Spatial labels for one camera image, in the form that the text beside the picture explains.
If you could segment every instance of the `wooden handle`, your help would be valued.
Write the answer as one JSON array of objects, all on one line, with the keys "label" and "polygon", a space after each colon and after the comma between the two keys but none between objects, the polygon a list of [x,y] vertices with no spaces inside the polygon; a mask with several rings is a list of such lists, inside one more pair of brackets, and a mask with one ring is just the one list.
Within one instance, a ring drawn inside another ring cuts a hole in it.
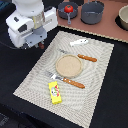
[{"label": "wooden handle", "polygon": [[78,57],[82,58],[82,59],[85,59],[85,60],[92,61],[92,62],[96,62],[97,61],[96,58],[92,58],[92,57],[88,57],[88,56],[84,56],[84,55],[80,55],[80,54],[78,54]]},{"label": "wooden handle", "polygon": [[69,80],[67,78],[64,78],[63,81],[68,83],[68,84],[74,85],[74,86],[76,86],[78,88],[85,88],[85,86],[83,84],[75,82],[75,81],[72,81],[72,80]]}]

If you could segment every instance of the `yellow package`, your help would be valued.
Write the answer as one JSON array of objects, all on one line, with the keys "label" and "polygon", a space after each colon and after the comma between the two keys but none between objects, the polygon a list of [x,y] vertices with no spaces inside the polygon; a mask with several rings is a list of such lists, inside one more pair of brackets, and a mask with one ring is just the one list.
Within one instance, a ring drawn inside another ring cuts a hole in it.
[{"label": "yellow package", "polygon": [[62,102],[57,81],[48,83],[53,104]]}]

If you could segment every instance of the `striped placemat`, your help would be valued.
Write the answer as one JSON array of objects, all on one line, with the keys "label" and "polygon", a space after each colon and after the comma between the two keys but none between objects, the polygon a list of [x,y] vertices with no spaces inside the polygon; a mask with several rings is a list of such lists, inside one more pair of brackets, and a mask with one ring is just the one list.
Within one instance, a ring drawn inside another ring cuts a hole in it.
[{"label": "striped placemat", "polygon": [[[73,123],[88,128],[94,113],[99,92],[109,63],[114,45],[86,38],[89,43],[83,46],[70,47],[69,43],[81,37],[75,34],[59,31],[49,47],[40,57],[25,80],[16,89],[14,95],[27,100],[41,108],[51,111]],[[82,73],[72,80],[85,85],[85,89],[66,84],[57,80],[62,103],[53,105],[50,98],[48,83],[52,80],[44,75],[49,70],[59,75],[55,69],[58,58],[64,54],[57,49],[77,52],[82,55],[97,58],[97,62],[82,60]]]}]

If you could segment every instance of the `wooden plate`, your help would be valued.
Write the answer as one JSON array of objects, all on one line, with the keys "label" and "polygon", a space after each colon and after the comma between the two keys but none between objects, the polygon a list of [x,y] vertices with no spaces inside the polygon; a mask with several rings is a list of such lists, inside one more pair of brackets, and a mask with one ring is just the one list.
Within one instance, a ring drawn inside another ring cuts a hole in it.
[{"label": "wooden plate", "polygon": [[57,72],[66,78],[78,76],[82,72],[82,69],[82,61],[75,55],[64,55],[56,62]]}]

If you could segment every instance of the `black table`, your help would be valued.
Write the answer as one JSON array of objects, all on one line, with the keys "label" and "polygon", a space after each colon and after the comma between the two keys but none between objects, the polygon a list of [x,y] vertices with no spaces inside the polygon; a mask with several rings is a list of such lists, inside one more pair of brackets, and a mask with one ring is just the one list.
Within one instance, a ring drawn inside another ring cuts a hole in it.
[{"label": "black table", "polygon": [[[0,41],[13,47],[5,19],[15,10],[11,5],[0,13]],[[57,27],[48,32],[45,49],[61,31],[114,44],[110,62],[105,74],[100,95],[96,104],[90,128],[128,127],[128,44],[82,32]],[[15,50],[0,44],[0,104],[16,111],[26,113],[55,128],[80,128],[80,126],[33,105],[13,95],[26,75],[31,71],[43,52],[40,48]]]}]

